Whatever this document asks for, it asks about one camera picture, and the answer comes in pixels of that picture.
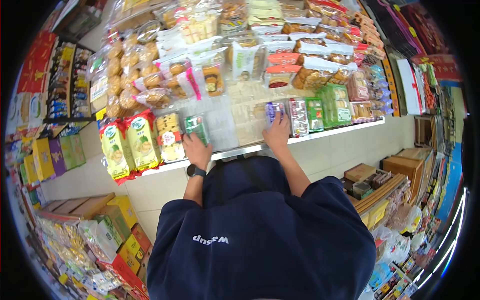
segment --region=gift box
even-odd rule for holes
[[[67,168],[65,167],[65,161],[63,160],[60,141],[58,139],[49,140],[48,145],[50,147],[50,155],[52,156],[55,175],[56,177],[61,176],[67,171]]]

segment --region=packaged cookie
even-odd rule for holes
[[[324,130],[322,101],[317,97],[305,98],[307,106],[308,131],[318,132]]]
[[[132,96],[135,101],[151,109],[162,109],[170,104],[168,90],[165,88],[153,88]]]
[[[170,113],[156,119],[158,129],[157,142],[160,153],[166,163],[185,158],[185,150],[182,144],[182,130],[178,113]]]
[[[119,185],[132,178],[131,174],[134,175],[135,170],[126,130],[125,124],[117,120],[106,124],[99,130],[102,152],[108,164],[107,171]]]
[[[185,119],[185,132],[187,134],[194,132],[205,146],[210,142],[203,115],[187,117]]]
[[[328,44],[331,50],[331,54],[328,57],[329,61],[347,65],[354,60],[353,46],[341,45],[341,44]]]
[[[153,112],[147,109],[124,121],[133,161],[139,172],[155,168],[162,163],[154,120]]]
[[[285,21],[286,23],[283,25],[282,33],[288,35],[292,32],[314,33],[321,19],[297,17],[285,18]]]
[[[299,138],[308,134],[307,108],[303,98],[290,98],[288,100],[288,113],[292,136]]]
[[[265,88],[289,85],[300,69],[301,66],[296,65],[278,65],[266,68],[264,75]]]
[[[248,9],[244,0],[224,0],[219,18],[220,35],[229,36],[247,29],[247,18]]]
[[[327,83],[338,70],[338,64],[315,57],[305,57],[303,66],[292,81],[297,89],[316,90]]]
[[[267,56],[268,67],[294,65],[297,63],[299,53],[277,53]]]
[[[328,82],[333,84],[347,84],[347,81],[357,69],[357,64],[354,62],[351,62],[348,65],[339,65],[338,71],[328,80]]]

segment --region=shelf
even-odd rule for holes
[[[325,131],[322,131],[322,132],[311,133],[309,135],[306,135],[306,136],[303,136],[303,137],[300,137],[300,138],[290,138],[290,139],[288,139],[288,144],[295,144],[295,143],[304,142],[304,141],[308,141],[308,140],[314,140],[314,139],[318,139],[318,138],[321,138],[321,137],[340,134],[340,133],[349,132],[349,131],[353,131],[353,130],[358,130],[358,129],[362,129],[362,128],[368,128],[368,127],[377,126],[377,125],[381,125],[381,124],[385,124],[385,119],[382,118],[382,119],[380,119],[378,121],[375,121],[375,122],[356,124],[356,125],[351,125],[351,126],[347,126],[347,127],[341,127],[341,128],[325,130]],[[248,146],[244,146],[244,147],[239,147],[239,148],[235,148],[235,149],[231,149],[231,150],[227,150],[227,151],[214,153],[214,154],[212,154],[212,157],[210,158],[210,161],[216,161],[216,160],[223,159],[223,158],[243,155],[243,154],[257,152],[257,151],[265,150],[265,149],[268,149],[268,146],[267,146],[266,143],[248,145]],[[188,159],[185,158],[181,161],[177,161],[177,162],[174,162],[174,163],[162,165],[158,169],[147,170],[147,171],[142,173],[142,176],[156,174],[156,173],[170,171],[170,170],[175,170],[175,169],[179,169],[179,168],[185,168],[185,167],[188,167],[189,165],[190,165],[190,162],[188,161]]]

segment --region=green package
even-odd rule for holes
[[[308,131],[318,132],[324,129],[322,101],[317,97],[306,97]]]
[[[185,131],[188,135],[194,132],[205,146],[210,142],[202,115],[191,116],[185,119]]]

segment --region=yellow box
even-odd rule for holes
[[[378,204],[377,208],[371,210],[369,212],[368,217],[368,226],[367,228],[372,228],[378,221],[380,221],[385,215],[385,209],[388,205],[388,199],[383,200],[380,204]]]
[[[38,181],[38,176],[36,175],[35,163],[33,162],[33,155],[25,156],[24,158],[25,173],[27,174],[28,184],[32,184],[35,181]]]
[[[125,218],[128,228],[131,229],[135,223],[137,223],[137,215],[130,204],[128,196],[117,196],[110,200],[107,205],[117,205],[120,208],[121,214]]]
[[[130,253],[130,251],[128,251],[128,247],[125,244],[121,245],[117,253],[123,259],[123,261],[128,265],[128,267],[130,267],[130,270],[132,270],[134,274],[137,274],[138,269],[140,269],[140,263]]]
[[[44,181],[55,174],[52,164],[52,156],[50,155],[50,146],[48,145],[48,138],[34,140],[32,149],[36,174],[40,181]]]

